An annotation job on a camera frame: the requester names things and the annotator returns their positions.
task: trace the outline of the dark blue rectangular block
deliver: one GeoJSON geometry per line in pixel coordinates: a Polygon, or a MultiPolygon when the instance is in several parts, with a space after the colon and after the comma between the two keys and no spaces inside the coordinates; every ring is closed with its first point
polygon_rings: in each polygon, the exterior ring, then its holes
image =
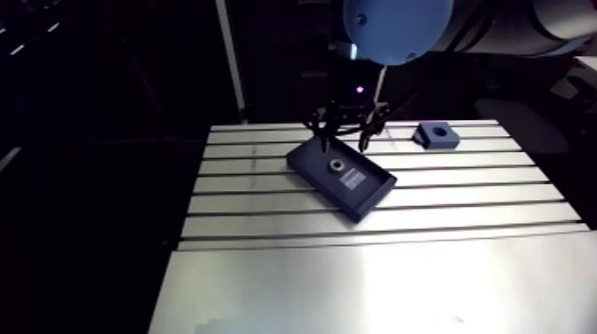
{"type": "Polygon", "coordinates": [[[396,178],[338,139],[328,152],[310,139],[286,155],[300,177],[354,222],[363,219],[392,190],[396,178]]]}

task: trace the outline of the metal surface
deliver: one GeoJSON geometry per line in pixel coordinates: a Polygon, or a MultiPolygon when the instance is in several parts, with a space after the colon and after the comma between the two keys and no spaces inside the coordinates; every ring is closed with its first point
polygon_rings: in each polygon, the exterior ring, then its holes
{"type": "Polygon", "coordinates": [[[477,227],[435,229],[433,231],[396,231],[383,234],[343,234],[319,237],[293,236],[280,239],[205,240],[186,239],[179,243],[179,251],[243,250],[266,248],[304,248],[381,243],[420,243],[431,241],[504,238],[507,236],[554,235],[562,233],[588,232],[589,228],[576,222],[562,222],[540,226],[477,227]]]}
{"type": "Polygon", "coordinates": [[[14,147],[2,158],[2,160],[0,160],[0,172],[2,172],[6,167],[8,167],[8,165],[17,156],[19,152],[20,147],[14,147]]]}
{"type": "MultiPolygon", "coordinates": [[[[247,158],[247,157],[283,157],[300,143],[282,144],[252,144],[252,145],[216,145],[205,148],[203,158],[247,158]]],[[[347,145],[358,150],[357,142],[347,142],[347,145]]],[[[463,139],[454,149],[445,152],[487,152],[487,151],[519,151],[521,147],[509,138],[499,139],[463,139]]],[[[365,155],[412,154],[424,153],[426,150],[410,140],[403,141],[372,141],[365,151],[365,155]]]]}
{"type": "Polygon", "coordinates": [[[150,333],[597,331],[597,234],[175,252],[150,333]]]}
{"type": "Polygon", "coordinates": [[[226,48],[226,56],[228,59],[228,68],[230,69],[230,78],[235,88],[236,105],[239,113],[245,107],[243,83],[241,82],[241,75],[238,71],[238,63],[236,61],[235,42],[230,31],[230,21],[227,12],[227,0],[216,0],[216,8],[218,9],[219,27],[222,30],[222,38],[224,39],[224,47],[226,48]]]}
{"type": "MultiPolygon", "coordinates": [[[[480,125],[498,125],[496,120],[463,120],[463,121],[444,121],[450,126],[480,126],[480,125]]],[[[416,127],[418,122],[387,122],[386,128],[394,127],[416,127]]],[[[305,125],[301,123],[275,123],[275,124],[237,124],[237,125],[214,125],[212,132],[223,131],[269,131],[269,130],[304,130],[305,125]]]]}
{"type": "MultiPolygon", "coordinates": [[[[532,166],[523,152],[373,155],[369,159],[387,170],[449,169],[469,167],[532,166]]],[[[201,163],[201,175],[289,173],[284,159],[209,160],[201,163]]]]}
{"type": "Polygon", "coordinates": [[[588,68],[597,71],[597,57],[577,57],[577,60],[585,64],[588,68]]]}
{"type": "MultiPolygon", "coordinates": [[[[378,136],[371,137],[372,141],[408,139],[417,129],[416,126],[404,128],[386,128],[378,136]]],[[[460,138],[507,138],[508,132],[500,126],[460,126],[452,128],[460,138]]],[[[284,143],[300,142],[313,137],[310,130],[271,130],[271,131],[237,131],[212,132],[207,139],[208,144],[247,144],[247,143],[284,143]]],[[[358,141],[359,133],[342,137],[344,141],[358,141]]]]}
{"type": "MultiPolygon", "coordinates": [[[[546,182],[547,177],[537,167],[480,168],[470,170],[393,171],[397,187],[459,186],[491,183],[546,182]]],[[[312,190],[301,177],[285,175],[242,175],[230,177],[200,177],[195,192],[260,193],[312,190]]]]}
{"type": "Polygon", "coordinates": [[[341,213],[294,213],[188,217],[183,237],[286,237],[516,226],[580,220],[568,203],[487,204],[451,208],[373,211],[359,224],[341,213]]]}
{"type": "MultiPolygon", "coordinates": [[[[391,191],[378,209],[448,206],[478,203],[560,201],[553,185],[505,185],[484,187],[431,187],[391,191]]],[[[330,211],[336,207],[315,192],[297,194],[195,195],[188,213],[260,213],[330,211]]]]}
{"type": "Polygon", "coordinates": [[[539,22],[561,39],[589,36],[597,31],[597,8],[592,0],[533,0],[539,22]]]}

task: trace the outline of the white label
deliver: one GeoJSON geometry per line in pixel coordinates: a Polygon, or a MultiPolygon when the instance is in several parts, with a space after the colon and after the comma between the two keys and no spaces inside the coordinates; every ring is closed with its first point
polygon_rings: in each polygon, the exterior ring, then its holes
{"type": "Polygon", "coordinates": [[[355,168],[352,168],[350,171],[344,174],[342,178],[340,178],[340,182],[342,182],[342,184],[344,184],[348,189],[354,190],[366,178],[367,177],[364,174],[362,174],[355,168]]]}

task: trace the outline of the metal nut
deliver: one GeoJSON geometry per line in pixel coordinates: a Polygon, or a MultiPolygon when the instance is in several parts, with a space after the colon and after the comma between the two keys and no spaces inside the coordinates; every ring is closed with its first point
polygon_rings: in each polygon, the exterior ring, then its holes
{"type": "Polygon", "coordinates": [[[346,168],[346,166],[344,165],[344,162],[342,162],[342,160],[333,159],[333,160],[330,161],[330,169],[331,169],[331,171],[334,171],[336,173],[340,173],[345,168],[346,168]]]}

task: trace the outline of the dark blue square block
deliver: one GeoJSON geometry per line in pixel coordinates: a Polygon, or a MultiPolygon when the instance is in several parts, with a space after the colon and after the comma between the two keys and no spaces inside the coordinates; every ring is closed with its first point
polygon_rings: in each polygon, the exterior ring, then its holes
{"type": "Polygon", "coordinates": [[[412,139],[424,148],[456,148],[460,136],[445,122],[424,122],[418,125],[412,139]]]}

